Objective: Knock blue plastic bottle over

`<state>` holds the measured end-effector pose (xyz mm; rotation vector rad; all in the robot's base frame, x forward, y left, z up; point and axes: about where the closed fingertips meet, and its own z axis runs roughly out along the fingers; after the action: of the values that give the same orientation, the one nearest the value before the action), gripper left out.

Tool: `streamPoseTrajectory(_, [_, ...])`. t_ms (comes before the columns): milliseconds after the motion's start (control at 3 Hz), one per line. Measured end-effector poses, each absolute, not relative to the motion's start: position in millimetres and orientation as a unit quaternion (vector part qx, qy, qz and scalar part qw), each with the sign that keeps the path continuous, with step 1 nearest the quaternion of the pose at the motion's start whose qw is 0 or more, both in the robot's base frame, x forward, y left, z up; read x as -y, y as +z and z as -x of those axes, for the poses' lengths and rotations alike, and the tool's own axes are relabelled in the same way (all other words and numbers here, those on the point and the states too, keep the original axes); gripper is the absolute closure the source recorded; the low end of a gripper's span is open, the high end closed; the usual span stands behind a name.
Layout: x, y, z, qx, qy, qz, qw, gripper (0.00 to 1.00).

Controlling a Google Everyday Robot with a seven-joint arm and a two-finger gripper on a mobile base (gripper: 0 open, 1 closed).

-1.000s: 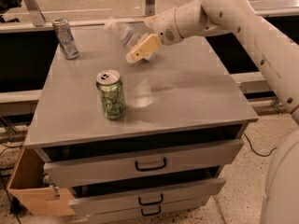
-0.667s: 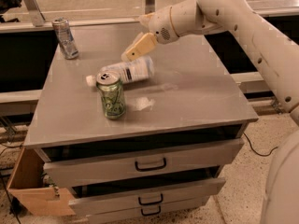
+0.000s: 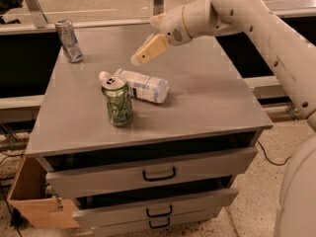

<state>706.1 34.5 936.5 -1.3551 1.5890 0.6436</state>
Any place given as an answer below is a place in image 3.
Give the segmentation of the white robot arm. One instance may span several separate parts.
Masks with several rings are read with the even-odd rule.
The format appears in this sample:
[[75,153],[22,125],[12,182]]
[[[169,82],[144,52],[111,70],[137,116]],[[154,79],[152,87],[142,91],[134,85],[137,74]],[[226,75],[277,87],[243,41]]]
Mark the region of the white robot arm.
[[[201,36],[246,34],[316,131],[316,46],[263,0],[197,0],[151,17],[150,24],[158,33],[131,57],[135,65]],[[316,136],[297,148],[285,168],[274,237],[316,237]]]

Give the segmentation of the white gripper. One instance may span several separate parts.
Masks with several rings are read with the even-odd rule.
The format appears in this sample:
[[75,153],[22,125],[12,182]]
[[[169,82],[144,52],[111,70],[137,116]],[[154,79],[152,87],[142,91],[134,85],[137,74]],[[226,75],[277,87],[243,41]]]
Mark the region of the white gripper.
[[131,57],[133,65],[140,65],[164,53],[169,45],[189,43],[192,38],[184,20],[185,6],[176,7],[166,13],[152,16],[150,24],[161,34],[151,34]]

